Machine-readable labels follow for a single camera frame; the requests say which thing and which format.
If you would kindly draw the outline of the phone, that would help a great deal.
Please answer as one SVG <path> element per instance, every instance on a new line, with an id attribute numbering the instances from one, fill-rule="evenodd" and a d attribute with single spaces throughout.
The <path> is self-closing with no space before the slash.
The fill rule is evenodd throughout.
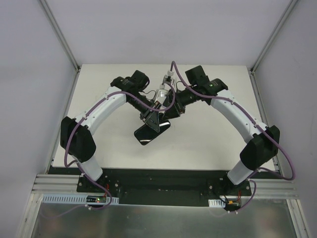
<path id="1" fill-rule="evenodd" d="M 145 146 L 167 131 L 170 126 L 170 121 L 163 121 L 159 124 L 159 132 L 157 132 L 145 124 L 134 131 L 134 137 L 142 146 Z"/>

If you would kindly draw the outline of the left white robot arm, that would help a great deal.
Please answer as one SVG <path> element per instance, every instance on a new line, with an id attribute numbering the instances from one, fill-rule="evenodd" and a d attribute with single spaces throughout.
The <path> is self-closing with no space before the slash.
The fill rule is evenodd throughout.
<path id="1" fill-rule="evenodd" d="M 114 79 L 106 92 L 95 104 L 74 118 L 64 117 L 61 121 L 60 145 L 65 150 L 64 165 L 70 166 L 68 156 L 72 156 L 81 172 L 91 181 L 96 182 L 103 174 L 96 159 L 96 149 L 93 135 L 99 126 L 119 107 L 126 103 L 140 112 L 143 121 L 143 133 L 148 140 L 163 131 L 162 114 L 166 111 L 163 102 L 172 89 L 166 80 L 156 90 L 153 99 L 148 99 L 141 93 L 149 85 L 149 78 L 140 71 L 135 71 L 130 77 Z"/>

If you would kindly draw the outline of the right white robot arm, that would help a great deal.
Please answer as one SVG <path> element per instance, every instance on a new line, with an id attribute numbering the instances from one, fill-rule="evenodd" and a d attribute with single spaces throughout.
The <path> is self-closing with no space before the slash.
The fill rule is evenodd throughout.
<path id="1" fill-rule="evenodd" d="M 240 160 L 227 173 L 223 182 L 226 186 L 238 186 L 248 179 L 263 164 L 278 152 L 280 130 L 276 126 L 267 126 L 249 114 L 219 78 L 210 80 L 202 66 L 185 72 L 188 83 L 184 90 L 172 89 L 168 93 L 164 106 L 164 119 L 173 119 L 185 113 L 189 104 L 206 102 L 219 111 L 240 133 L 246 146 L 240 153 Z"/>

